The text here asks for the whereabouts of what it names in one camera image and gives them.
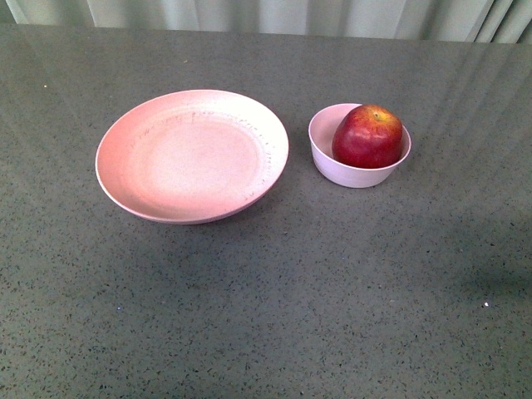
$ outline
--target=white curtain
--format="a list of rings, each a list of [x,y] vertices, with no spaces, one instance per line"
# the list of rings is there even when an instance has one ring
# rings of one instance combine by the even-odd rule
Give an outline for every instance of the white curtain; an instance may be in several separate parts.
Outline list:
[[[0,0],[0,22],[532,43],[532,0]]]

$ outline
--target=countertop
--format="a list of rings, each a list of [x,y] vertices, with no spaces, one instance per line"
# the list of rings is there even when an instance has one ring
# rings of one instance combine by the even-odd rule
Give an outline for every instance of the countertop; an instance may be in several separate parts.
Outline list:
[[[532,397],[532,47],[0,25],[2,397]],[[116,206],[96,148],[156,96],[283,122],[256,204],[199,225]],[[308,123],[401,117],[408,159],[347,189]]]

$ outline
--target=gray countertop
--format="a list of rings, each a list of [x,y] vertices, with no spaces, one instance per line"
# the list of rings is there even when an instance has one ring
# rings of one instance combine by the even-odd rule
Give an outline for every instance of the gray countertop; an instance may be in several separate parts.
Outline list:
[[[0,25],[2,397],[532,397],[532,47]],[[278,182],[227,219],[137,218],[96,148],[173,91],[284,123]],[[384,183],[315,168],[308,123],[398,114]]]

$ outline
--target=small bowl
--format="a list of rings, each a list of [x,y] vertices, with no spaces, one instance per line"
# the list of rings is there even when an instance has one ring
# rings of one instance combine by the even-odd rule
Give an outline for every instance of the small bowl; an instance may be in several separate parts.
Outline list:
[[[363,169],[344,165],[333,159],[333,137],[345,115],[360,104],[336,104],[318,112],[308,125],[308,136],[313,151],[314,164],[318,170],[337,185],[353,189],[373,187],[383,182],[410,153],[411,138],[402,127],[401,159],[395,164],[377,169]]]

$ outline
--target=pink plate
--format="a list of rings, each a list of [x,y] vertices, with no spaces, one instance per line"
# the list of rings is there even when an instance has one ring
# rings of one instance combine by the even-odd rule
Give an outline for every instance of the pink plate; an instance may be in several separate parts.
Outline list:
[[[198,224],[259,200],[287,158],[286,130],[266,106],[227,91],[180,91],[113,124],[96,152],[96,176],[132,214]]]

